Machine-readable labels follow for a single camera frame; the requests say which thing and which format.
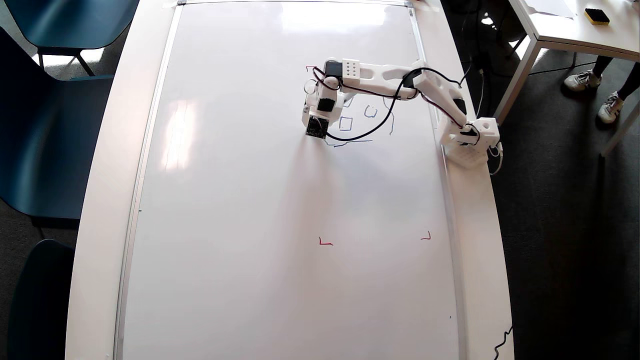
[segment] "whiteboard frame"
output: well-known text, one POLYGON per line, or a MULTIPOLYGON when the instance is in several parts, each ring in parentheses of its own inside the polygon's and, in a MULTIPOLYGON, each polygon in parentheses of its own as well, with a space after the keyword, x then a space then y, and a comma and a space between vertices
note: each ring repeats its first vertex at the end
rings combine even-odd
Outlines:
MULTIPOLYGON (((127 225, 127 233, 125 235, 125 246, 123 249, 123 261, 120 269, 120 286, 118 289, 118 302, 116 307, 116 322, 115 322, 115 335, 114 335, 114 360, 123 359, 123 344, 124 344, 124 325, 125 315, 127 307, 127 294, 129 289, 129 278, 131 271, 131 262, 133 256, 133 246, 136 236, 136 227, 138 223, 138 213, 140 212, 140 200, 142 197, 142 188, 145 179, 145 171, 147 167, 147 160, 149 149, 151 146, 152 135, 154 126, 156 123, 157 111, 160 103, 160 98, 163 91, 164 79, 166 71, 169 65, 171 52, 173 49, 173 42, 180 24, 180 16, 182 15, 182 7, 187 4, 202 4, 202 3, 247 3, 247 2, 296 2, 296 3, 357 3, 357 4, 385 4, 390 6, 404 6, 408 10, 409 20, 412 24, 413 35, 416 41, 417 52, 420 60, 424 60, 428 63, 424 46, 422 43, 422 37, 420 35, 420 28, 415 16, 415 8, 413 4, 405 0, 178 0, 175 3, 175 12, 169 28, 169 34, 167 35, 166 45, 161 60, 160 69, 154 88, 154 94, 151 102, 149 116, 147 119, 147 126, 142 143, 142 152, 140 155, 140 161, 138 164, 138 171, 136 174, 136 182, 134 184, 134 191, 131 201, 131 209, 129 212, 129 221, 127 225)), ((436 139, 435 129, 441 120, 440 114, 435 111, 436 108, 433 105, 429 105, 429 115, 431 118, 432 135, 434 136, 434 143, 436 146, 435 151, 440 152, 441 156, 438 156, 440 173, 440 182, 442 184, 442 190, 445 202, 445 215, 447 217, 447 225, 449 230, 449 246, 451 248, 452 258, 452 271, 453 282, 456 299, 456 316, 458 319, 458 358, 460 360, 467 359, 467 317, 466 317, 466 304, 464 297, 464 283, 462 276, 462 261, 460 252, 460 243, 458 241, 458 232, 454 211, 453 196, 451 193, 451 184, 449 182, 449 172, 447 170, 447 162, 445 158, 444 148, 438 144, 436 139)))

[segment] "blue marker drawing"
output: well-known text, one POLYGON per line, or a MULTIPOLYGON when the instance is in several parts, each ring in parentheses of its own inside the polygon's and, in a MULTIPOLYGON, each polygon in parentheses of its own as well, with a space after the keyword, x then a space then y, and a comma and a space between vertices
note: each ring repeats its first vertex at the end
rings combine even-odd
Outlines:
POLYGON ((378 114, 378 109, 376 109, 376 112, 375 112, 375 113, 373 113, 373 115, 369 116, 369 115, 367 115, 367 110, 368 110, 369 108, 374 108, 374 107, 373 107, 373 106, 371 106, 371 105, 367 105, 367 107, 366 107, 366 108, 364 108, 364 116, 365 116, 365 117, 376 117, 376 115, 378 114))
POLYGON ((351 126, 353 125, 353 117, 341 116, 340 122, 338 122, 338 129, 340 131, 351 131, 351 126))
MULTIPOLYGON (((387 109, 389 109, 389 107, 387 106, 387 103, 385 102, 385 98, 382 98, 382 103, 385 105, 385 107, 387 109)), ((396 116, 394 115, 394 113, 391 113, 391 131, 389 131, 389 135, 391 135, 391 133, 394 132, 394 123, 396 122, 396 116)))
POLYGON ((370 139, 370 140, 353 140, 353 141, 350 141, 350 142, 344 142, 344 143, 328 143, 328 142, 326 141, 326 139, 323 139, 323 140, 324 140, 324 143, 325 143, 326 145, 328 145, 328 146, 333 146, 333 147, 341 147, 341 146, 345 146, 345 145, 347 145, 347 144, 348 144, 348 143, 350 143, 350 142, 370 142, 370 141, 373 141, 373 139, 370 139))

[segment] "blue chair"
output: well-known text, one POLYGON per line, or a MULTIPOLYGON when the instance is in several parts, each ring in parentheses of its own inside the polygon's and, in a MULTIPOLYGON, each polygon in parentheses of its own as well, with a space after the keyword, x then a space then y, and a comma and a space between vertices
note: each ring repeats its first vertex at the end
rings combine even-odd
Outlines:
POLYGON ((4 0, 24 37, 42 55, 75 56, 93 72, 80 51, 114 42, 133 19, 138 0, 4 0))
POLYGON ((13 292, 8 360, 64 359, 74 250, 42 240, 24 264, 13 292))
POLYGON ((113 77, 56 80, 2 28, 0 52, 0 198, 75 227, 113 77))

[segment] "whiteboard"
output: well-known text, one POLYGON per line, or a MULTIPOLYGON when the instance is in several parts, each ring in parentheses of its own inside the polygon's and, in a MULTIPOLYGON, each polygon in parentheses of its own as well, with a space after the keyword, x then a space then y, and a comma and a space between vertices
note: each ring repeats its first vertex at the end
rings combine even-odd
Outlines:
MULTIPOLYGON (((459 357, 429 107, 397 103, 363 142, 305 136, 305 66, 329 57, 411 65, 409 10, 182 6, 139 184, 124 359, 459 357)), ((357 95, 330 132, 358 135, 388 105, 357 95)))

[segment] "table leg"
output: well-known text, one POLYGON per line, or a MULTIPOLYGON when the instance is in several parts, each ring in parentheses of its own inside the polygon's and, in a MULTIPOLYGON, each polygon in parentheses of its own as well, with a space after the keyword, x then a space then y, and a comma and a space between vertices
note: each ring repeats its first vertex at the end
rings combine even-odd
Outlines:
POLYGON ((527 46, 524 57, 520 61, 515 74, 513 74, 511 82, 507 87, 507 91, 504 92, 502 100, 500 100, 500 104, 498 104, 495 114, 493 115, 498 124, 502 124, 502 122, 504 122, 504 118, 507 116, 507 113, 509 113, 511 105, 513 105, 516 97, 518 97, 518 93, 520 92, 520 89, 522 89, 522 85, 524 85, 524 82, 529 75, 529 71, 531 71, 531 67, 540 52, 540 45, 536 40, 536 37, 529 38, 531 39, 531 42, 529 42, 529 46, 527 46))
POLYGON ((620 139, 622 139, 622 136, 625 136, 625 134, 627 133, 631 125, 633 125, 633 123, 636 121, 639 113, 640 113, 640 102, 638 102, 636 104, 636 107, 633 110, 631 110, 631 113, 626 117, 625 121, 622 124, 620 124, 620 127, 618 128, 616 133, 613 134, 613 137, 609 139, 609 141, 607 142, 607 145, 605 145, 604 149, 602 149, 602 152, 600 153, 600 155, 602 155, 603 157, 607 156, 611 152, 611 150, 613 150, 613 148, 618 144, 618 142, 620 142, 620 139))

